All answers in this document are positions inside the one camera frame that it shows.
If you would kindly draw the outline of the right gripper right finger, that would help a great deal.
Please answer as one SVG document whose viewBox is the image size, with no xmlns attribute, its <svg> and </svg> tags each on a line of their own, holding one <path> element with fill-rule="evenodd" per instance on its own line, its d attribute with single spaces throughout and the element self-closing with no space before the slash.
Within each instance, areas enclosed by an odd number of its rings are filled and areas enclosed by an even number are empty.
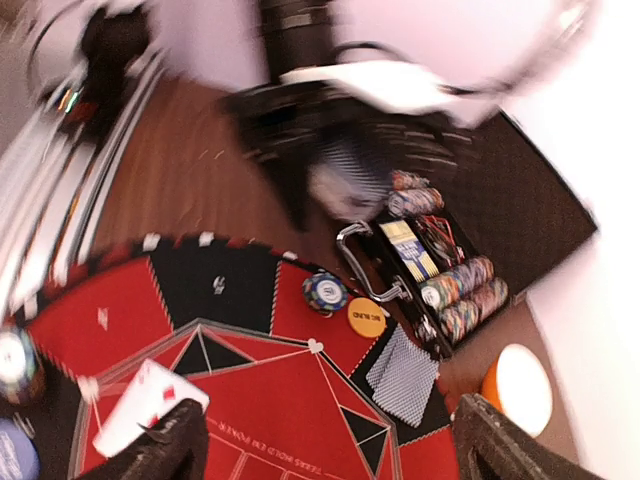
<svg viewBox="0 0 640 480">
<path fill-rule="evenodd" d="M 462 479 L 595 479 L 539 444 L 479 394 L 465 394 L 454 413 L 454 445 Z"/>
</svg>

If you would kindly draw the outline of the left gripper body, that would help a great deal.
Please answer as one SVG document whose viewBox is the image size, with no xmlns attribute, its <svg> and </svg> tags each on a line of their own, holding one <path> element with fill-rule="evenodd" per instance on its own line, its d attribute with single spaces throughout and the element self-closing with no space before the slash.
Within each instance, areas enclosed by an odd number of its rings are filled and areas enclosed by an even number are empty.
<svg viewBox="0 0 640 480">
<path fill-rule="evenodd" d="M 448 175 L 460 163 L 460 133 L 441 114 L 424 117 L 390 115 L 376 111 L 353 98 L 339 98 L 335 93 L 320 103 L 319 113 L 335 116 L 334 122 L 325 122 L 313 132 L 310 143 L 292 152 L 290 160 L 276 158 L 272 162 L 259 162 L 251 155 L 241 127 L 237 131 L 246 157 L 261 166 L 283 203 L 294 227 L 308 227 L 308 191 L 310 167 L 318 160 L 320 143 L 332 137 L 349 137 L 380 152 L 393 170 L 413 170 L 427 174 L 442 169 Z"/>
</svg>

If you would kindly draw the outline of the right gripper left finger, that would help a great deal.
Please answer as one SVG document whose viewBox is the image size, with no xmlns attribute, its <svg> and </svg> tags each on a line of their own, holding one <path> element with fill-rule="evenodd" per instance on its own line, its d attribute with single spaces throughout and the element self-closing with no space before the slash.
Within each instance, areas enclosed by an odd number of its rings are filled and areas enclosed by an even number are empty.
<svg viewBox="0 0 640 480">
<path fill-rule="evenodd" d="M 209 436 L 202 405 L 186 398 L 84 480 L 202 479 Z"/>
</svg>

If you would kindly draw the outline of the blue small blind button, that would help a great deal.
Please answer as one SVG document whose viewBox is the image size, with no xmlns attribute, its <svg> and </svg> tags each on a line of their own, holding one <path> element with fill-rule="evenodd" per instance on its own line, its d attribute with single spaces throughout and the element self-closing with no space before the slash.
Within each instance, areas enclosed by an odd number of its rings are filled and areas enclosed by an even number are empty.
<svg viewBox="0 0 640 480">
<path fill-rule="evenodd" d="M 36 480 L 40 460 L 32 440 L 8 419 L 0 426 L 1 480 Z"/>
</svg>

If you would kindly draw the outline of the stack of poker chips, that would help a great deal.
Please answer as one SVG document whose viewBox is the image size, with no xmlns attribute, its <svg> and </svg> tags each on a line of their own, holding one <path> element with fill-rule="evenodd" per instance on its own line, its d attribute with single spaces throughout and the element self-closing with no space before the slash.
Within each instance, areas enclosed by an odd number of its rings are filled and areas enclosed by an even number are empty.
<svg viewBox="0 0 640 480">
<path fill-rule="evenodd" d="M 1 328 L 1 396 L 14 405 L 39 399 L 45 372 L 29 334 L 21 328 Z"/>
</svg>

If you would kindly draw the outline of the blue backed card deck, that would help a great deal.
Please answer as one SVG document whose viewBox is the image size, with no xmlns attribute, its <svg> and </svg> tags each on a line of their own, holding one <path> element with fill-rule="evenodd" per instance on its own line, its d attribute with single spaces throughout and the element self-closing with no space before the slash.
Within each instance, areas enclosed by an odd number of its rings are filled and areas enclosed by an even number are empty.
<svg viewBox="0 0 640 480">
<path fill-rule="evenodd" d="M 392 190 L 392 169 L 373 147 L 349 137 L 325 139 L 310 167 L 308 191 L 334 219 L 370 221 Z"/>
</svg>

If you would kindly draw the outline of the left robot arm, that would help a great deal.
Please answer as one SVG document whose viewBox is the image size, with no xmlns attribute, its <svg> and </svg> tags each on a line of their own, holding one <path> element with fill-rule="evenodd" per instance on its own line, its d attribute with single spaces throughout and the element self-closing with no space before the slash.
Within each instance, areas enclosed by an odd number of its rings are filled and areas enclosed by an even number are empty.
<svg viewBox="0 0 640 480">
<path fill-rule="evenodd" d="M 321 66 L 291 69 L 274 83 L 231 95 L 228 109 L 259 162 L 290 160 L 293 150 L 310 143 L 323 123 L 336 121 L 318 111 L 332 93 L 390 115 L 441 114 L 456 126 L 472 126 L 480 120 L 468 111 L 472 103 L 497 107 L 546 75 L 581 36 L 595 10 L 593 1 L 557 2 L 528 56 L 504 77 L 483 85 L 448 85 L 385 45 L 351 42 L 328 53 Z"/>
</svg>

